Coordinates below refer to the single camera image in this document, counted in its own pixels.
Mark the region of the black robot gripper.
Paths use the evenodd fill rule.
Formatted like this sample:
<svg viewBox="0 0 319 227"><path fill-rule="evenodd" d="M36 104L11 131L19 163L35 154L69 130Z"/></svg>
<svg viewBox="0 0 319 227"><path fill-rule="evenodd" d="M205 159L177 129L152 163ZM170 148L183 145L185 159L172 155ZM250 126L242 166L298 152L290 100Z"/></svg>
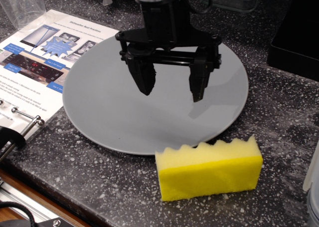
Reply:
<svg viewBox="0 0 319 227"><path fill-rule="evenodd" d="M203 99L210 70L218 68L221 38L194 28L190 14L198 13L188 0L135 0L144 27L120 31L121 59L139 91L150 95L156 81L155 63L189 65L193 101Z"/></svg>

